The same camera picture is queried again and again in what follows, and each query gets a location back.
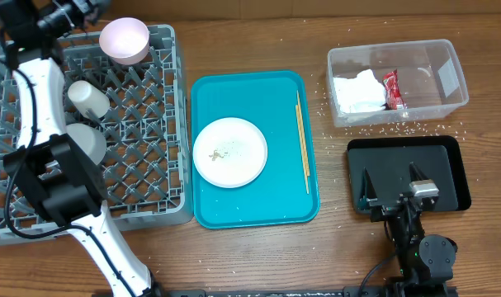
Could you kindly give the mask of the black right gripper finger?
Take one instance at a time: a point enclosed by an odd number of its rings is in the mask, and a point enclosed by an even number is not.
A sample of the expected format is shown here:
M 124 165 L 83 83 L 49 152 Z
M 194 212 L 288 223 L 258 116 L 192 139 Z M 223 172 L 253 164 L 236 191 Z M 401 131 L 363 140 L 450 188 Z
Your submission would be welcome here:
M 421 171 L 421 169 L 414 163 L 409 164 L 409 175 L 411 182 L 425 182 L 429 178 Z
M 377 194 L 372 184 L 369 172 L 364 167 L 362 172 L 362 190 L 360 202 L 369 202 L 370 200 L 377 200 Z

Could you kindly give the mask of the red snack wrapper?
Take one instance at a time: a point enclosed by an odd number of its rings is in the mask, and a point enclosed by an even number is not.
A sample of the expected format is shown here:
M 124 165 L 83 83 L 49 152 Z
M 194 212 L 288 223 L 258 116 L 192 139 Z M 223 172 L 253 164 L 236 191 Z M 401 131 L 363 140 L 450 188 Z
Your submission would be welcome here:
M 406 109 L 406 103 L 399 89 L 398 70 L 387 73 L 382 80 L 385 88 L 386 105 L 391 110 Z

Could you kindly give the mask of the white cup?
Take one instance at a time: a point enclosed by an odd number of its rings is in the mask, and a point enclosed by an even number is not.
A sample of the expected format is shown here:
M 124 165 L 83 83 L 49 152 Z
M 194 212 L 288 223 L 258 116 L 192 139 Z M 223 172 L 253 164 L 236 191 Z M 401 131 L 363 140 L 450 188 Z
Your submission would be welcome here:
M 69 100 L 85 117 L 88 117 L 91 111 L 96 118 L 102 118 L 111 107 L 108 97 L 87 81 L 73 82 L 67 94 Z

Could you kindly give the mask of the white napkin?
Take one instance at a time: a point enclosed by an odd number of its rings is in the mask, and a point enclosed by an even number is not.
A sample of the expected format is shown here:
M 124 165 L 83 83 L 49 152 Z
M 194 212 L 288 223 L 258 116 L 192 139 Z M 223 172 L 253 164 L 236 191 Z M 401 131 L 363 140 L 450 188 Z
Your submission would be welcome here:
M 333 79 L 336 102 L 342 113 L 363 113 L 385 109 L 385 87 L 371 69 L 361 71 L 355 78 Z

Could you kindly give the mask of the grey bowl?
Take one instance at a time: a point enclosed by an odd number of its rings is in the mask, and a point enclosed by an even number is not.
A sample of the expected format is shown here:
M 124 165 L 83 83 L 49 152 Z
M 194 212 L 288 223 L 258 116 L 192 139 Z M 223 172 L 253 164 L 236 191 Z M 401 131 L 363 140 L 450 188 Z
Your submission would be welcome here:
M 68 135 L 78 147 L 96 164 L 99 165 L 106 154 L 106 139 L 102 132 L 84 124 L 66 126 Z

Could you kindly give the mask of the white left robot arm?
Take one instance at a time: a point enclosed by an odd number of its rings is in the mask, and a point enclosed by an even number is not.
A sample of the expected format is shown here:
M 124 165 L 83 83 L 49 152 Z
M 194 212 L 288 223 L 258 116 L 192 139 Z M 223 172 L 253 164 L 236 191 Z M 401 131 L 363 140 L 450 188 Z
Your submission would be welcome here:
M 0 59 L 16 79 L 21 127 L 14 152 L 2 159 L 9 176 L 3 216 L 18 237 L 37 240 L 67 232 L 84 247 L 114 296 L 161 296 L 151 270 L 131 251 L 113 221 L 99 167 L 68 135 L 64 114 L 64 62 L 59 38 L 94 24 L 108 1 L 0 1 Z M 24 233 L 12 222 L 19 190 L 56 229 Z

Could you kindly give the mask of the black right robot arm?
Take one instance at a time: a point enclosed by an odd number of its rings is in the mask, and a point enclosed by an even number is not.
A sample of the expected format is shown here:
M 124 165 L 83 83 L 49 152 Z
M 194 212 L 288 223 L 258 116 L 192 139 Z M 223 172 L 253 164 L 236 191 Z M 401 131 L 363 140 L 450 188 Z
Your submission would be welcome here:
M 370 212 L 371 222 L 382 222 L 386 237 L 395 251 L 373 267 L 362 280 L 357 294 L 363 296 L 370 278 L 380 267 L 396 259 L 401 275 L 389 278 L 378 289 L 379 296 L 448 296 L 455 290 L 447 287 L 453 277 L 456 243 L 441 235 L 427 235 L 420 221 L 424 211 L 432 211 L 439 189 L 415 163 L 409 164 L 409 190 L 390 202 L 377 197 L 367 170 L 362 172 L 361 198 L 357 206 Z

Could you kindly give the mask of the black plastic tray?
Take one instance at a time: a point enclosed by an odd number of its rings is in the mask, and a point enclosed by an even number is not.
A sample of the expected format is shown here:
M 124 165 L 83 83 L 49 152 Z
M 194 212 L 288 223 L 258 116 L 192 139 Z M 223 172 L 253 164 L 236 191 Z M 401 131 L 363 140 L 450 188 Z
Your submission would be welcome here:
M 381 202 L 392 202 L 399 194 L 410 191 L 409 164 L 414 163 L 439 189 L 436 212 L 468 210 L 470 190 L 457 140 L 448 135 L 354 139 L 347 145 L 347 165 L 353 209 L 367 215 L 358 205 L 369 174 Z

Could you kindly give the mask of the wooden chopstick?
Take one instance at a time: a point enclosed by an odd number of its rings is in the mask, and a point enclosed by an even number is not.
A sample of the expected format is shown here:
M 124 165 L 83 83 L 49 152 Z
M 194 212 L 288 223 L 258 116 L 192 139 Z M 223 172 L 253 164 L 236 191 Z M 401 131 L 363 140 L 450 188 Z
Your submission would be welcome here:
M 301 150 L 301 154 L 302 154 L 302 162 L 303 162 L 303 166 L 304 166 L 305 177 L 309 177 L 310 176 L 309 160 L 308 160 L 308 154 L 307 154 L 307 146 L 306 146 L 306 142 L 305 142 L 305 128 L 304 128 L 304 121 L 303 121 L 303 116 L 302 116 L 301 106 L 300 106 L 299 91 L 296 91 L 296 100 L 297 100 L 297 103 L 295 105 L 295 110 L 296 110 L 296 119 L 297 119 L 297 125 L 298 125 L 299 137 L 300 137 L 300 150 Z
M 304 181 L 305 181 L 305 192 L 308 195 L 310 193 L 310 189 L 309 189 L 309 183 L 308 183 L 307 161 L 306 161 L 306 157 L 305 157 L 304 135 L 302 132 L 302 127 L 301 127 L 302 122 L 301 122 L 301 118 L 300 118 L 299 105 L 295 105 L 295 113 L 296 113 L 297 129 L 298 129 L 299 143 L 300 143 L 301 162 L 302 162 Z

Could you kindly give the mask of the teal serving tray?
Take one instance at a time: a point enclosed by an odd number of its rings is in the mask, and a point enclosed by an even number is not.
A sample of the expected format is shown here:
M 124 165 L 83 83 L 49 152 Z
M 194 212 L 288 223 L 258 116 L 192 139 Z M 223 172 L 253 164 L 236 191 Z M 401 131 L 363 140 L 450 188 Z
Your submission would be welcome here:
M 305 192 L 295 113 L 296 91 L 305 128 L 310 193 Z M 236 117 L 256 125 L 268 147 L 267 163 L 249 184 L 214 186 L 192 174 L 196 220 L 208 229 L 296 224 L 319 212 L 320 197 L 305 83 L 290 70 L 206 76 L 191 88 L 191 136 L 209 123 Z

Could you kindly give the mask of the clear plastic bin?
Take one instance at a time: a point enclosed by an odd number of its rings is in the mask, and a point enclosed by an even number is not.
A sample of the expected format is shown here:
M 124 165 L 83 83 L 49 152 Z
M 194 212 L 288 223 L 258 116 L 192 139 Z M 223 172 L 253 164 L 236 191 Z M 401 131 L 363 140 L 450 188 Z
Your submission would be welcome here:
M 337 127 L 443 118 L 469 102 L 466 80 L 449 40 L 419 40 L 331 49 L 327 83 L 333 123 Z M 399 89 L 407 108 L 346 114 L 339 110 L 333 79 L 355 78 L 371 69 L 383 77 L 398 70 Z

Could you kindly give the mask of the grey dish rack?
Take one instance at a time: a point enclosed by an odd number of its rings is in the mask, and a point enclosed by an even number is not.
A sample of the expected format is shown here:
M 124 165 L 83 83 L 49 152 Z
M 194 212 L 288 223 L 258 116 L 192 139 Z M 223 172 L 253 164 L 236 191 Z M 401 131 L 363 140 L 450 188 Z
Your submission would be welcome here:
M 87 81 L 111 104 L 100 119 L 82 116 L 70 101 L 65 102 L 64 109 L 68 124 L 90 126 L 106 139 L 100 168 L 118 229 L 190 221 L 193 210 L 186 80 L 174 29 L 151 26 L 148 54 L 131 66 L 105 55 L 95 32 L 71 35 L 62 39 L 61 45 L 65 82 Z M 2 160 L 16 150 L 20 129 L 17 83 L 3 59 L 0 46 L 0 246 L 22 243 L 25 233 L 54 228 L 35 213 L 19 191 L 12 197 L 11 216 L 3 214 L 7 174 Z

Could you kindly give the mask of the large white plate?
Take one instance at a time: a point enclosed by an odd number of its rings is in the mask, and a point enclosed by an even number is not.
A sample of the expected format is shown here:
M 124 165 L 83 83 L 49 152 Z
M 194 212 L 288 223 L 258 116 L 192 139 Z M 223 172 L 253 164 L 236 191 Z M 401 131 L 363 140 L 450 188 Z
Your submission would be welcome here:
M 267 163 L 267 141 L 251 122 L 226 117 L 209 123 L 193 144 L 199 175 L 221 188 L 237 188 L 255 180 Z

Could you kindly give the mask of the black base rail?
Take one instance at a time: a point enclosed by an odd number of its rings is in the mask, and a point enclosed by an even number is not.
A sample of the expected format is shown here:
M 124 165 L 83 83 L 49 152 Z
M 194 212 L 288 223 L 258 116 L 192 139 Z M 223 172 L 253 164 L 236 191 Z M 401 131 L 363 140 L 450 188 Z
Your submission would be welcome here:
M 204 290 L 170 290 L 162 293 L 146 294 L 141 296 L 162 297 L 357 297 L 358 287 L 346 286 L 341 290 L 291 290 L 280 291 L 217 291 L 207 292 Z M 367 286 L 362 293 L 364 297 L 397 296 L 386 294 L 382 286 Z M 447 288 L 448 297 L 458 297 L 456 287 Z

